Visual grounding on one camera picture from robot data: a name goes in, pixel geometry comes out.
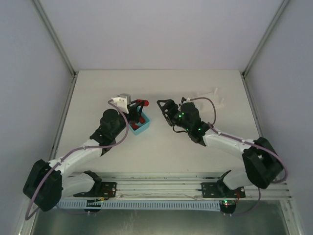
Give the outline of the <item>black mounting plate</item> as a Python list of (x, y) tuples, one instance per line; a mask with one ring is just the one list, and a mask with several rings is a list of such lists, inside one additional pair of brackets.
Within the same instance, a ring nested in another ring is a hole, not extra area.
[(117, 190), (117, 182), (101, 182), (95, 183), (88, 192), (74, 194), (74, 197), (82, 198), (114, 198)]
[(220, 186), (218, 183), (203, 182), (201, 188), (198, 189), (202, 193), (203, 198), (245, 198), (246, 193), (243, 187), (237, 189), (229, 189), (228, 187)]

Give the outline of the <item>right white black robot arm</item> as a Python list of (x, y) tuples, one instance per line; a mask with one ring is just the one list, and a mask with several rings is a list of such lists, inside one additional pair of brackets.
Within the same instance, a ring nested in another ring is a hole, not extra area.
[(285, 167), (266, 138), (242, 139), (216, 129), (214, 124), (202, 121), (192, 99), (183, 98), (181, 104), (172, 99), (156, 103), (167, 123), (172, 128), (180, 127), (191, 141), (219, 149), (243, 161), (243, 169), (228, 170), (218, 178), (216, 188), (222, 197), (229, 197), (244, 186), (266, 189), (270, 184), (285, 181), (285, 178), (277, 179)]

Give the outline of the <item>aluminium table edge rail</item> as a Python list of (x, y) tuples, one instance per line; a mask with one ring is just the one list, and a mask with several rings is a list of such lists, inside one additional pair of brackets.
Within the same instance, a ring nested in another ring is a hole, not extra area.
[(255, 124), (257, 126), (258, 134), (261, 137), (264, 137), (264, 131), (263, 131), (263, 128), (262, 128), (261, 118), (260, 118), (259, 112), (257, 110), (256, 102), (255, 102), (255, 100), (253, 98), (253, 95), (252, 95), (252, 90), (249, 87), (247, 77), (245, 76), (244, 73), (242, 73), (241, 74), (241, 78), (242, 78), (242, 82), (243, 82), (243, 85), (244, 85), (244, 88), (245, 88), (245, 92), (246, 92), (246, 95), (247, 95), (247, 98), (248, 98), (248, 101), (249, 101), (249, 105), (250, 105), (250, 108), (251, 108), (251, 111), (252, 111), (252, 115), (253, 115)]
[(63, 128), (64, 128), (65, 120), (66, 120), (66, 117), (67, 117), (68, 109), (69, 109), (70, 102), (71, 102), (71, 99), (72, 99), (72, 96), (73, 96), (73, 92), (74, 92), (74, 88), (75, 88), (75, 85), (76, 85), (77, 77), (78, 77), (78, 74), (76, 74), (73, 77), (73, 79), (72, 79), (72, 81), (70, 83), (70, 87), (69, 87), (69, 90), (68, 90), (68, 93), (67, 93), (67, 96), (66, 96), (65, 104), (64, 104), (62, 112), (61, 112), (60, 121), (59, 121), (58, 126), (57, 126), (57, 132), (56, 132), (56, 135), (55, 135), (55, 138), (54, 138), (54, 141), (53, 141), (53, 145), (52, 145), (52, 148), (51, 148), (51, 152), (50, 152), (50, 155), (49, 155), (49, 158), (48, 158), (49, 160), (53, 160), (55, 158), (55, 156), (56, 156), (57, 149), (58, 149), (59, 142), (60, 142), (61, 135), (62, 135), (62, 131), (63, 131)]

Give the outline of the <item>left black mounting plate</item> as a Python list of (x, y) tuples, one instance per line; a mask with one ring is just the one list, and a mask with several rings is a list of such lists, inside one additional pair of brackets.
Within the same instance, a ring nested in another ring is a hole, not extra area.
[(101, 182), (95, 183), (88, 192), (74, 194), (74, 197), (82, 198), (114, 198), (117, 190), (117, 182)]

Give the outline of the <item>left aluminium frame post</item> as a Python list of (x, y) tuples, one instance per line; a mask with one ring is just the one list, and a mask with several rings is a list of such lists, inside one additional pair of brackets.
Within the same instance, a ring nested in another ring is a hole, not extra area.
[(76, 71), (53, 27), (53, 24), (51, 22), (51, 20), (49, 19), (44, 6), (42, 5), (40, 0), (32, 0), (31, 1), (32, 4), (34, 5), (35, 10), (37, 11), (37, 13), (39, 14), (40, 19), (42, 20), (48, 34), (50, 35), (53, 43), (55, 44), (66, 68), (68, 69), (69, 73), (71, 74), (71, 76), (74, 78), (76, 76)]

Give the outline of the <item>red spring in bin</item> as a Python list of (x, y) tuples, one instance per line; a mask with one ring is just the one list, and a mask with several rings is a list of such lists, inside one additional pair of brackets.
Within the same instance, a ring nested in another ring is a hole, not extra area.
[(143, 117), (140, 117), (140, 118), (139, 118), (139, 122), (140, 122), (141, 124), (144, 124), (144, 123), (145, 123), (145, 119), (144, 119)]
[(132, 124), (132, 128), (133, 128), (134, 130), (138, 129), (139, 127), (140, 127), (140, 126), (138, 126), (138, 125), (135, 124), (135, 123)]

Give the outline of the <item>right aluminium frame post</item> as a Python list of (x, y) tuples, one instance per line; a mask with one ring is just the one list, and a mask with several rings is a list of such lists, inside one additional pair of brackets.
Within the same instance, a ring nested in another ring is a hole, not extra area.
[(250, 72), (251, 68), (253, 67), (254, 63), (256, 62), (258, 55), (260, 54), (260, 52), (263, 49), (263, 47), (265, 46), (267, 40), (271, 36), (272, 31), (274, 30), (274, 28), (278, 24), (278, 21), (282, 17), (282, 15), (285, 12), (285, 10), (286, 10), (287, 6), (289, 5), (289, 3), (290, 3), (290, 0), (283, 0), (281, 2), (281, 4), (279, 5), (278, 9), (275, 11), (275, 14), (274, 14), (273, 18), (270, 20), (269, 25), (267, 26), (264, 34), (261, 37), (261, 40), (259, 41), (256, 49), (254, 50), (251, 58), (249, 59), (248, 64), (246, 65), (245, 69), (241, 73), (242, 79), (246, 79), (247, 78), (247, 75), (249, 74), (249, 72)]

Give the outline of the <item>white peg stand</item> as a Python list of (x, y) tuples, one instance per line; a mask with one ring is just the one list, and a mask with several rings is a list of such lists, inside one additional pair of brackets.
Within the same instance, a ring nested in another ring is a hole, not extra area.
[(224, 106), (224, 98), (220, 96), (219, 88), (217, 87), (207, 92), (198, 92), (195, 98), (199, 98), (193, 102), (201, 112), (213, 111), (213, 105), (208, 99), (213, 102), (216, 110)]

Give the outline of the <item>aluminium frame post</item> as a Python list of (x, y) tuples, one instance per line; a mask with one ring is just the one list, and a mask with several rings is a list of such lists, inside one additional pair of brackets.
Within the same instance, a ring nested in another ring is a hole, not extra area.
[(249, 74), (249, 72), (250, 72), (251, 68), (253, 67), (254, 63), (256, 62), (258, 55), (260, 54), (260, 52), (263, 49), (263, 47), (265, 46), (267, 40), (271, 36), (272, 31), (274, 30), (274, 28), (278, 24), (278, 21), (282, 17), (282, 15), (285, 12), (285, 10), (286, 10), (287, 6), (289, 5), (289, 3), (290, 3), (290, 0), (283, 0), (281, 2), (281, 4), (279, 5), (278, 9), (275, 11), (275, 14), (274, 14), (273, 18), (270, 20), (269, 25), (267, 26), (264, 34), (261, 37), (261, 40), (259, 41), (256, 49), (254, 50), (251, 58), (249, 59), (248, 64), (246, 65), (245, 69), (241, 73), (242, 79), (246, 79), (247, 78), (247, 75)]
[(48, 34), (50, 35), (53, 43), (55, 44), (66, 68), (68, 69), (69, 73), (71, 74), (71, 76), (74, 78), (76, 76), (76, 71), (53, 27), (53, 24), (51, 22), (51, 20), (49, 19), (44, 6), (42, 5), (40, 0), (32, 0), (31, 1), (32, 4), (34, 5), (35, 10), (37, 11), (37, 13), (39, 14), (40, 19), (42, 20)]

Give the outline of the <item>teal plastic bin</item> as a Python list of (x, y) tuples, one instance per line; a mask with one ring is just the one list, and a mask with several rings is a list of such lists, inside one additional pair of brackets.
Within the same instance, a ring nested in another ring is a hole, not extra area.
[(136, 136), (139, 135), (139, 134), (141, 134), (143, 131), (147, 130), (147, 129), (150, 127), (151, 121), (150, 121), (149, 117), (148, 117), (144, 112), (142, 113), (142, 116), (141, 116), (141, 117), (143, 117), (143, 118), (145, 119), (145, 123), (144, 123), (144, 124), (141, 124), (140, 122), (139, 122), (139, 123), (136, 123), (138, 126), (140, 126), (138, 129), (134, 130), (134, 129), (132, 128), (132, 124), (133, 124), (133, 123), (130, 123), (130, 124), (129, 124), (130, 130), (131, 130), (132, 133), (133, 133), (134, 135), (136, 135)]

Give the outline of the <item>right aluminium table edge rail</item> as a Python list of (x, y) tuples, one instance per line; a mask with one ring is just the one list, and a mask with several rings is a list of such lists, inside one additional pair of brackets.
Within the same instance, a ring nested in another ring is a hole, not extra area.
[(258, 134), (261, 137), (264, 137), (264, 131), (263, 131), (263, 128), (262, 128), (261, 118), (260, 118), (259, 112), (257, 110), (256, 102), (255, 102), (255, 100), (253, 98), (253, 95), (252, 95), (252, 90), (249, 87), (247, 77), (245, 76), (244, 73), (242, 73), (241, 74), (241, 78), (242, 78), (242, 82), (243, 82), (243, 85), (244, 85), (244, 88), (245, 88), (245, 92), (246, 92), (246, 95), (247, 95), (247, 98), (248, 98), (248, 101), (249, 101), (249, 105), (250, 105), (250, 108), (251, 108), (251, 111), (252, 111), (252, 115), (253, 115), (255, 124), (257, 126)]

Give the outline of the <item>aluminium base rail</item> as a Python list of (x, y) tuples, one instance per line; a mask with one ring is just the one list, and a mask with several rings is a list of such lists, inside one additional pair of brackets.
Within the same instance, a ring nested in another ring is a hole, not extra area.
[[(221, 173), (97, 173), (104, 182), (117, 182), (116, 200), (209, 200), (201, 183), (216, 182)], [(257, 200), (256, 186), (244, 186), (241, 200)], [(290, 200), (287, 183), (261, 189), (262, 200)]]

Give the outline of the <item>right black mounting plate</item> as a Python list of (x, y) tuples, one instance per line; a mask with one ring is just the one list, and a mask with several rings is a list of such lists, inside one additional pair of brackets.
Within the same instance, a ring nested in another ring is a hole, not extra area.
[(198, 189), (202, 193), (203, 198), (245, 198), (246, 193), (243, 187), (237, 189), (229, 189), (228, 187), (220, 186), (218, 183), (203, 182), (201, 188)]

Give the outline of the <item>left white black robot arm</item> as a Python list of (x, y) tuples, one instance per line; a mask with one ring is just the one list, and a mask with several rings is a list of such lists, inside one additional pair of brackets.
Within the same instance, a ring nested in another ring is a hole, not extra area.
[(142, 110), (149, 105), (146, 100), (126, 101), (114, 97), (108, 101), (112, 108), (103, 112), (99, 127), (80, 147), (64, 156), (46, 162), (36, 161), (22, 189), (31, 201), (29, 207), (36, 204), (42, 211), (54, 208), (61, 199), (79, 193), (96, 194), (101, 187), (101, 179), (92, 171), (78, 176), (73, 172), (91, 160), (102, 157), (123, 140), (116, 141), (118, 135), (129, 132), (131, 123), (138, 123)]

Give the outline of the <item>left aluminium table edge rail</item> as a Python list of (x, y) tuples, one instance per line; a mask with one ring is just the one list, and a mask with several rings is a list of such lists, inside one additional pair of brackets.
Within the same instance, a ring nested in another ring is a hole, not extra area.
[(61, 112), (60, 121), (59, 121), (58, 126), (57, 126), (57, 132), (56, 132), (56, 135), (55, 135), (55, 138), (54, 138), (54, 141), (53, 141), (53, 145), (52, 145), (52, 148), (51, 148), (51, 152), (50, 152), (50, 155), (49, 155), (49, 158), (48, 158), (49, 160), (53, 160), (55, 158), (55, 156), (56, 156), (57, 149), (58, 149), (59, 142), (60, 142), (61, 135), (62, 135), (62, 131), (63, 131), (63, 128), (64, 128), (65, 120), (66, 120), (66, 117), (67, 117), (68, 109), (69, 109), (70, 102), (71, 102), (71, 99), (72, 99), (72, 96), (73, 96), (73, 92), (74, 92), (74, 88), (75, 88), (75, 85), (76, 85), (77, 77), (78, 77), (78, 74), (76, 74), (73, 77), (73, 79), (72, 79), (72, 81), (70, 83), (70, 87), (69, 87), (69, 90), (68, 90), (68, 93), (67, 93), (67, 96), (66, 96), (65, 104), (64, 104), (62, 112)]

